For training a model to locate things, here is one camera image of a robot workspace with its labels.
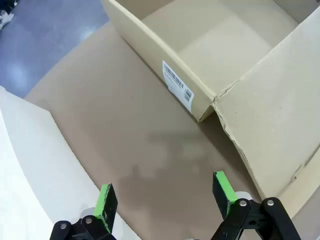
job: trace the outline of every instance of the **cardboard surface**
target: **cardboard surface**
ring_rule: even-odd
[[[210,239],[222,221],[213,171],[258,199],[215,113],[196,123],[111,25],[62,59],[26,99],[51,112],[98,187],[113,183],[119,214],[144,240]],[[320,234],[319,193],[293,219],[302,239]]]

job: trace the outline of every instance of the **green gripper pad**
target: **green gripper pad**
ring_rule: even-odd
[[[212,192],[222,218],[226,219],[231,205],[238,199],[238,197],[223,171],[213,173]]]
[[[96,202],[93,215],[101,219],[106,230],[111,234],[117,212],[118,200],[112,184],[104,184]]]

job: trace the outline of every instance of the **blue floor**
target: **blue floor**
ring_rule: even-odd
[[[21,98],[109,20],[101,0],[20,0],[12,12],[0,31],[0,85]]]

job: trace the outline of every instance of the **open cardboard box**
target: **open cardboard box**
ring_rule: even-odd
[[[320,9],[308,17],[319,4],[103,3],[120,35],[198,121],[216,111],[261,197],[280,197],[293,216],[320,182]]]

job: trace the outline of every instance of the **white cardboard piece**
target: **white cardboard piece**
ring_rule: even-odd
[[[99,189],[50,112],[0,87],[0,230],[2,239],[49,239],[57,221],[92,214]],[[139,240],[117,213],[112,234]]]

